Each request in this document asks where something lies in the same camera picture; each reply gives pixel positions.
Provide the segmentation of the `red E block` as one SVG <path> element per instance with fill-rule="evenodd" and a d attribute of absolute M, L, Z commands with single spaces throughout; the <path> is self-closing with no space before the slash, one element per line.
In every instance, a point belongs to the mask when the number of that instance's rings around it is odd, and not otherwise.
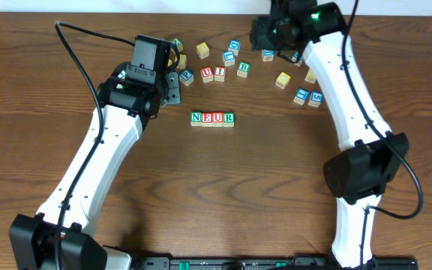
<path fill-rule="evenodd" d="M 203 127 L 212 127 L 213 126 L 212 113 L 211 112 L 203 112 L 202 113 L 201 125 Z"/>

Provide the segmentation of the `green R block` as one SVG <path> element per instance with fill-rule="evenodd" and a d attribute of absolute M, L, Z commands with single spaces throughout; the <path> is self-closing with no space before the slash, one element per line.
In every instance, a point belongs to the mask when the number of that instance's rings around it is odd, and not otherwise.
<path fill-rule="evenodd" d="M 235 113 L 234 112 L 225 112 L 223 114 L 223 126 L 224 127 L 233 127 L 235 125 Z"/>

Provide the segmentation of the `green N block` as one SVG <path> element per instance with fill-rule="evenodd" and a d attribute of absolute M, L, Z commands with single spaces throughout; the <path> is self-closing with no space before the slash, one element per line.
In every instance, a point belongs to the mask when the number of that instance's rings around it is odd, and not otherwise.
<path fill-rule="evenodd" d="M 202 113 L 200 111 L 192 111 L 190 113 L 190 125 L 191 126 L 202 125 Z"/>

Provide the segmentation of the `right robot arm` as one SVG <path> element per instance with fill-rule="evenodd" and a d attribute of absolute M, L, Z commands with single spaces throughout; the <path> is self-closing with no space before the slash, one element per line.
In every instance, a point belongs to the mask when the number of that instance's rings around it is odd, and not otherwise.
<path fill-rule="evenodd" d="M 375 208 L 409 145 L 405 134 L 393 134 L 372 101 L 349 31 L 334 2 L 272 0 L 270 14 L 253 20 L 250 42 L 253 50 L 295 50 L 316 77 L 340 149 L 323 166 L 337 200 L 331 258 L 341 269 L 364 269 L 373 259 Z"/>

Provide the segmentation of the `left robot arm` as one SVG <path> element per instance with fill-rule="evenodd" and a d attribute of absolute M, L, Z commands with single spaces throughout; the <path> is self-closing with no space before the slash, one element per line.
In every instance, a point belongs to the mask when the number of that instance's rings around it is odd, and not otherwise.
<path fill-rule="evenodd" d="M 57 188 L 33 217 L 18 214 L 9 229 L 18 269 L 130 269 L 134 258 L 94 239 L 101 208 L 126 154 L 149 120 L 179 104 L 176 45 L 139 35 L 133 58 L 96 91 L 88 132 Z"/>

